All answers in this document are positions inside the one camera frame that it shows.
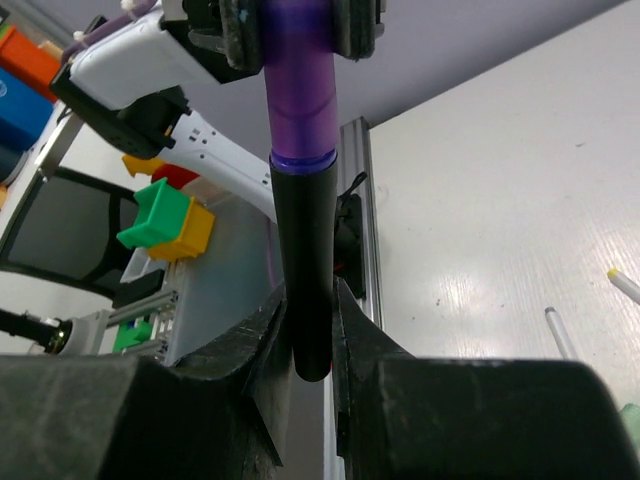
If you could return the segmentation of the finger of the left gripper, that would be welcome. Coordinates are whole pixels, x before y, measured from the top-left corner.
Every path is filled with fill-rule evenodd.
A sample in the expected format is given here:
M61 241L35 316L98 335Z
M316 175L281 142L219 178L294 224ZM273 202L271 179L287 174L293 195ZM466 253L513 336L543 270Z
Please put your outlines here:
M262 69L257 1L188 1L187 19L195 46L224 55L232 69Z
M370 58L376 40L384 34L384 12L385 0L334 0L334 52L351 61Z

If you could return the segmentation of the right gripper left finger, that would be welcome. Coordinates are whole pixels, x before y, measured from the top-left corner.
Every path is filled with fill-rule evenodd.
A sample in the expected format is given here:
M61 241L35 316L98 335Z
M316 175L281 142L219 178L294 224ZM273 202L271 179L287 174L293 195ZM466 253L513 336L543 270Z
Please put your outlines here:
M292 354L282 290L166 367L143 356L5 356L5 479L272 479Z

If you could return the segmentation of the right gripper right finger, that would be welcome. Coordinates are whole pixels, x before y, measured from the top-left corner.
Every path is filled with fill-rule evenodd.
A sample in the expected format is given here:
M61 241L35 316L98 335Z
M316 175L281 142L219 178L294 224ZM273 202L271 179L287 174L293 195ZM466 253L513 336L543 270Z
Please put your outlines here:
M635 479L598 375L562 360L417 358L334 282L336 449L349 479Z

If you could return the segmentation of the purple marker cap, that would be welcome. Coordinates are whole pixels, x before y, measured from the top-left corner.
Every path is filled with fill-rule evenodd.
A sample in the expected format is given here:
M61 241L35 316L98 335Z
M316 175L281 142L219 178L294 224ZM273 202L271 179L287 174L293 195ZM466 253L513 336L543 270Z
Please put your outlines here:
M306 174L330 165L338 137L329 1L264 1L260 23L271 163Z

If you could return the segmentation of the black purple marker pen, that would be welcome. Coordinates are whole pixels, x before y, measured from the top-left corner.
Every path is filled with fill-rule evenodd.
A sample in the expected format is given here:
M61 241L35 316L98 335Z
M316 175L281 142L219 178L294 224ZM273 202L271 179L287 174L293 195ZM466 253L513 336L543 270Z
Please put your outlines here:
M318 382L332 362L337 152L295 166L273 155L271 178L295 369Z

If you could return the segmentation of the white yellow-tip pen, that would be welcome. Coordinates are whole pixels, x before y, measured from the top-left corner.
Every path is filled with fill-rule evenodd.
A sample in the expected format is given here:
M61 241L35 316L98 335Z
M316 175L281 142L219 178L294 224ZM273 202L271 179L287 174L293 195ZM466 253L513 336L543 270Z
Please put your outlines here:
M612 285L631 299L635 304L640 305L640 286L623 274L618 269L611 269L607 272L607 277Z

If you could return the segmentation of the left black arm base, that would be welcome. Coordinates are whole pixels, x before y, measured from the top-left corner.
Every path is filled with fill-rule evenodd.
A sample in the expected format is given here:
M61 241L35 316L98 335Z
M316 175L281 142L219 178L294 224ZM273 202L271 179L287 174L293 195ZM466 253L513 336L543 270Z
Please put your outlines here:
M362 199L356 189L367 180L360 172L337 197L334 222L333 273L344 279L356 299L366 297Z

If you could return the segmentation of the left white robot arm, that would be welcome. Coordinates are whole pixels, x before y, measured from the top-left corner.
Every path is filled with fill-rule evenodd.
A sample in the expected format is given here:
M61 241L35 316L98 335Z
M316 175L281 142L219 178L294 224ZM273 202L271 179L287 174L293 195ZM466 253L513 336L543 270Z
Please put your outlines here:
M52 91L116 149L202 176L276 220L335 205L334 60L370 57L382 1L126 1L80 33ZM271 152L226 139L184 93L263 74Z

